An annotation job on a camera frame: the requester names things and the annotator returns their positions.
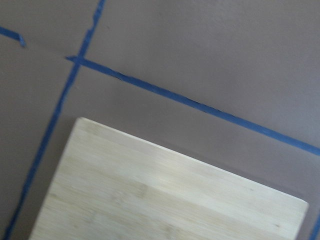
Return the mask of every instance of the wooden board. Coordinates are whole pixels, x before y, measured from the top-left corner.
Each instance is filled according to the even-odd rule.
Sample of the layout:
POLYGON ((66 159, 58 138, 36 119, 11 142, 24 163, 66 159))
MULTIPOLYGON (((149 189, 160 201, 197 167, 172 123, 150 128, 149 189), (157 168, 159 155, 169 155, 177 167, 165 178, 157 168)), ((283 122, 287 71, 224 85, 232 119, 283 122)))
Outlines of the wooden board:
POLYGON ((293 240, 308 204, 85 118, 31 240, 293 240))

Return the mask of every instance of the bamboo cutting board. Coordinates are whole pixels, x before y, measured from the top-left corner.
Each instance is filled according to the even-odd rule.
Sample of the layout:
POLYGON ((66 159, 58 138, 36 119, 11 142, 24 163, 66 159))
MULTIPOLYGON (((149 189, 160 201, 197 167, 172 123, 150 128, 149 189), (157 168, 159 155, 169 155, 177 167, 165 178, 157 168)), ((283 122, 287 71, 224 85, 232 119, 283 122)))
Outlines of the bamboo cutting board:
POLYGON ((31 240, 294 240, 308 204, 79 118, 31 240))

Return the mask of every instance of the blue painter's tape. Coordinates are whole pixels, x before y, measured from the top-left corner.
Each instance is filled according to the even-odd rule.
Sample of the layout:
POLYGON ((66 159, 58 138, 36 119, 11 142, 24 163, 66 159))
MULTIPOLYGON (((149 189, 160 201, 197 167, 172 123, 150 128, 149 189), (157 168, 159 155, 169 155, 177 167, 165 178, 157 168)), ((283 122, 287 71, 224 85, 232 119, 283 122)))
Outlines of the blue painter's tape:
POLYGON ((313 227, 309 240, 317 240, 317 236, 319 235, 319 233, 320 233, 320 213, 313 227))
POLYGON ((26 46, 26 42, 25 42, 24 38, 19 33, 15 32, 15 31, 11 31, 9 29, 6 29, 6 28, 0 26, 0 34, 6 36, 8 38, 19 41, 21 47, 23 47, 23 48, 26 46))
MULTIPOLYGON (((66 59, 68 59, 70 61, 73 61, 73 62, 74 61, 79 61, 79 59, 76 56, 69 56, 66 59)), ((86 60, 86 59, 81 59, 80 60, 80 64, 83 65, 83 66, 86 66, 87 68, 96 70, 96 71, 98 71, 100 73, 107 74, 107 75, 110 75, 110 76, 115 77, 117 79, 120 79, 120 80, 122 80, 122 81, 124 81, 126 83, 135 85, 135 86, 137 86, 139 88, 143 88, 145 90, 148 90, 148 91, 151 91, 153 93, 159 94, 159 95, 161 95, 163 97, 172 99, 174 101, 177 101, 179 103, 182 103, 182 104, 187 105, 189 107, 192 107, 194 109, 198 109, 198 110, 203 111, 205 113, 208 113, 210 115, 213 115, 213 116, 216 116, 218 118, 224 119, 224 120, 226 120, 228 122, 231 122, 231 123, 237 124, 239 126, 242 126, 242 127, 246 128, 246 129, 250 129, 250 130, 255 131, 257 133, 263 134, 263 135, 268 136, 270 138, 273 138, 273 139, 276 139, 276 140, 281 141, 283 143, 289 144, 289 145, 291 145, 293 147, 296 147, 296 148, 302 149, 304 151, 307 151, 309 153, 312 153, 312 154, 320 156, 320 148, 318 148, 316 146, 313 146, 313 145, 310 145, 308 143, 305 143, 303 141, 294 139, 294 138, 292 138, 290 136, 286 136, 286 135, 281 134, 279 132, 273 131, 273 130, 271 130, 269 128, 266 128, 264 126, 258 125, 256 123, 250 122, 248 120, 242 119, 242 118, 237 117, 237 116, 233 116, 233 115, 231 115, 229 113, 220 111, 218 109, 215 109, 213 107, 207 106, 205 104, 196 102, 196 101, 191 100, 191 99, 189 99, 189 98, 187 98, 185 96, 182 96, 180 94, 171 92, 169 90, 166 90, 164 88, 158 87, 156 85, 152 85, 152 84, 150 84, 148 82, 142 81, 142 80, 137 79, 135 77, 123 75, 120 72, 114 71, 114 70, 112 70, 112 69, 110 69, 110 68, 108 68, 106 66, 100 65, 100 64, 95 63, 93 61, 86 60)))
POLYGON ((68 79, 64 85, 64 88, 63 88, 63 91, 60 95, 60 98, 58 100, 58 103, 56 104, 55 106, 55 109, 54 109, 54 112, 52 114, 52 117, 50 119, 50 122, 45 130, 45 133, 44 133, 44 136, 41 140, 41 143, 40 143, 40 146, 37 150, 37 153, 34 157, 34 160, 32 162, 32 165, 31 165, 31 168, 28 172, 28 175, 27 175, 27 178, 24 182, 24 185, 23 185, 23 188, 22 188, 22 192, 21 192, 21 195, 20 195, 20 199, 19 199, 19 202, 18 202, 18 205, 14 211, 14 214, 10 220, 10 223, 8 225, 8 227, 6 228, 6 231, 5 231, 5 234, 4 234, 4 237, 3 237, 3 240, 9 240, 10 237, 11 237, 11 234, 12 234, 12 231, 16 225, 16 222, 17 222, 17 219, 18 219, 18 216, 21 212, 21 209, 22 209, 22 206, 26 200, 26 197, 28 195, 28 192, 29 192, 29 189, 31 187, 31 184, 33 182, 33 179, 35 178, 35 175, 36 175, 36 172, 37 172, 37 169, 42 161, 42 158, 45 154, 45 151, 47 149, 47 146, 48 146, 48 143, 50 141, 50 138, 55 130, 55 127, 57 125, 57 122, 58 122, 58 119, 59 119, 59 116, 62 112, 62 109, 63 109, 63 106, 64 106, 64 103, 65 103, 65 100, 67 98, 67 95, 76 79, 76 76, 77 76, 77 73, 81 67, 81 64, 80 64, 80 61, 82 59, 82 57, 86 54, 87 50, 88 50, 88 47, 89 47, 89 44, 90 44, 90 41, 92 39, 92 36, 96 30, 96 27, 97 27, 97 24, 98 24, 98 21, 99 21, 99 18, 101 16, 101 13, 102 13, 102 10, 103 10, 103 7, 104 7, 104 4, 105 4, 106 0, 100 0, 99 3, 98 3, 98 6, 94 12, 94 16, 93 16, 93 25, 92 27, 86 32, 86 35, 82 41, 82 45, 81 45, 81 48, 78 52, 78 56, 74 59, 74 64, 73 64, 73 67, 72 67, 72 70, 68 76, 68 79))

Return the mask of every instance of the blue line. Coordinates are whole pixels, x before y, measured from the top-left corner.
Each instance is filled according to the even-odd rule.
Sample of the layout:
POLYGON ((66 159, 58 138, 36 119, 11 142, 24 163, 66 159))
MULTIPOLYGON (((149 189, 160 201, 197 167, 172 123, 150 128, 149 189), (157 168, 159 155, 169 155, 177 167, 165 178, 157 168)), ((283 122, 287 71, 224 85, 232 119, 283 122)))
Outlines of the blue line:
POLYGON ((74 61, 80 61, 80 64, 85 66, 85 67, 87 67, 87 68, 96 70, 96 71, 98 71, 100 73, 103 73, 103 74, 110 75, 110 76, 115 77, 117 79, 120 79, 120 80, 122 80, 122 81, 124 81, 126 83, 129 83, 129 84, 135 85, 135 86, 137 86, 139 88, 142 88, 142 89, 151 91, 153 93, 159 94, 159 95, 161 95, 163 97, 172 99, 174 101, 177 101, 179 103, 182 103, 182 104, 187 105, 189 107, 192 107, 194 109, 198 109, 198 110, 203 111, 205 113, 208 113, 210 115, 213 115, 213 116, 216 116, 218 118, 224 119, 224 120, 226 120, 228 122, 231 122, 231 123, 237 124, 239 126, 242 126, 242 127, 246 128, 246 129, 250 129, 250 130, 255 131, 257 133, 263 134, 263 135, 268 136, 270 138, 273 138, 273 139, 276 139, 276 140, 281 141, 283 143, 289 144, 289 145, 291 145, 293 147, 296 147, 296 148, 302 149, 304 151, 307 151, 309 153, 312 153, 312 154, 320 156, 320 148, 318 148, 316 146, 313 146, 313 145, 310 145, 308 143, 305 143, 303 141, 294 139, 294 138, 292 138, 290 136, 281 134, 279 132, 273 131, 273 130, 271 130, 269 128, 266 128, 264 126, 258 125, 256 123, 251 122, 251 121, 242 119, 242 118, 237 117, 237 116, 233 116, 233 115, 231 115, 229 113, 226 113, 226 112, 220 111, 218 109, 215 109, 213 107, 207 106, 205 104, 196 102, 196 101, 191 100, 191 99, 189 99, 189 98, 187 98, 185 96, 182 96, 180 94, 171 92, 169 90, 166 90, 164 88, 158 87, 156 85, 152 85, 152 84, 150 84, 148 82, 142 81, 142 80, 137 79, 135 77, 123 75, 120 72, 114 71, 114 70, 112 70, 112 69, 110 69, 110 68, 108 68, 106 66, 100 65, 100 64, 95 63, 93 61, 90 61, 90 60, 87 60, 87 59, 80 59, 79 60, 75 56, 69 56, 66 59, 68 59, 70 61, 73 61, 73 62, 74 61))
POLYGON ((15 31, 11 31, 9 29, 6 29, 6 28, 0 26, 0 34, 6 36, 8 38, 19 41, 21 47, 23 47, 23 48, 26 46, 26 42, 25 42, 24 38, 19 33, 15 32, 15 31))
POLYGON ((82 57, 86 54, 87 50, 88 50, 88 47, 89 47, 89 44, 90 44, 90 41, 92 39, 92 36, 96 30, 96 27, 97 27, 97 24, 98 24, 98 21, 99 21, 99 18, 101 16, 101 13, 102 13, 102 10, 103 10, 103 7, 104 7, 104 4, 105 4, 105 1, 106 0, 100 0, 98 5, 97 5, 97 8, 94 12, 94 17, 93 17, 93 25, 92 27, 87 31, 83 41, 82 41, 82 45, 81 45, 81 48, 78 52, 78 56, 74 59, 74 64, 73 64, 73 67, 71 69, 71 72, 68 76, 68 79, 64 85, 64 88, 63 88, 63 91, 60 95, 60 98, 58 100, 58 103, 57 105, 55 106, 55 109, 54 109, 54 112, 52 114, 52 117, 50 119, 50 122, 45 130, 45 133, 44 133, 44 136, 41 140, 41 143, 40 143, 40 146, 37 150, 37 153, 34 157, 34 160, 33 160, 33 163, 31 165, 31 168, 28 172, 28 175, 27 175, 27 178, 24 182, 24 185, 23 185, 23 188, 22 188, 22 192, 21 192, 21 195, 20 195, 20 199, 19 199, 19 202, 18 202, 18 205, 14 211, 14 214, 10 220, 10 223, 8 225, 8 227, 6 228, 6 231, 5 231, 5 234, 4 234, 4 237, 3 237, 3 240, 9 240, 10 237, 11 237, 11 234, 12 234, 12 231, 16 225, 16 222, 17 222, 17 219, 18 219, 18 216, 21 212, 21 209, 22 209, 22 206, 26 200, 26 197, 28 195, 28 192, 29 192, 29 189, 31 187, 31 184, 33 182, 33 179, 35 178, 35 174, 37 172, 37 169, 42 161, 42 158, 45 154, 45 151, 46 151, 46 148, 48 146, 48 143, 50 141, 50 138, 55 130, 55 127, 57 125, 57 122, 58 122, 58 119, 59 119, 59 116, 62 112, 62 109, 63 109, 63 106, 64 106, 64 103, 65 103, 65 100, 67 98, 67 95, 76 79, 76 76, 77 76, 77 73, 81 67, 81 64, 80 64, 80 61, 82 59, 82 57))
POLYGON ((310 235, 309 240, 317 240, 317 236, 318 236, 319 232, 320 232, 320 213, 319 213, 318 219, 316 220, 316 223, 313 227, 313 230, 312 230, 312 233, 310 235))

